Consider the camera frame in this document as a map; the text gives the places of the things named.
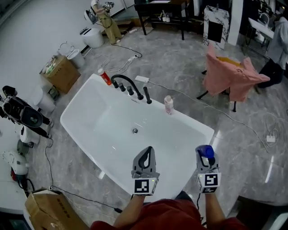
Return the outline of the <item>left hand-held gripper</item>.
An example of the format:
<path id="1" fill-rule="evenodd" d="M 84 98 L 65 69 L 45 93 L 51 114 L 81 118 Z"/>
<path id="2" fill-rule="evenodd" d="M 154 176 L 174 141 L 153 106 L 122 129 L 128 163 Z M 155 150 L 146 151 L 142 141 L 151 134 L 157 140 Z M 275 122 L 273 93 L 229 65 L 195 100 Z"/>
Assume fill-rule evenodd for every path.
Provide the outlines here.
<path id="1" fill-rule="evenodd" d="M 134 180 L 133 195 L 152 196 L 155 192 L 160 174 L 156 172 L 155 151 L 152 146 L 143 149 L 133 160 L 132 178 Z"/>

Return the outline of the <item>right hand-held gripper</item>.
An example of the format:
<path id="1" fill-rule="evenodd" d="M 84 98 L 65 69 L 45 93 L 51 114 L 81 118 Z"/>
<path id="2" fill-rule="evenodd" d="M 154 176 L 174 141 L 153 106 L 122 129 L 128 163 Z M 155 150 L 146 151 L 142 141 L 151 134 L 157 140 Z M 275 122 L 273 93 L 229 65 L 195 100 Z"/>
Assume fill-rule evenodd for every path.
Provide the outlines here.
<path id="1" fill-rule="evenodd" d="M 202 153 L 196 150 L 197 169 L 203 170 L 206 165 L 203 162 Z M 219 172 L 219 159 L 215 153 L 213 157 L 208 158 L 209 168 L 213 169 L 205 173 L 199 173 L 196 184 L 200 194 L 215 193 L 221 182 L 221 172 Z"/>

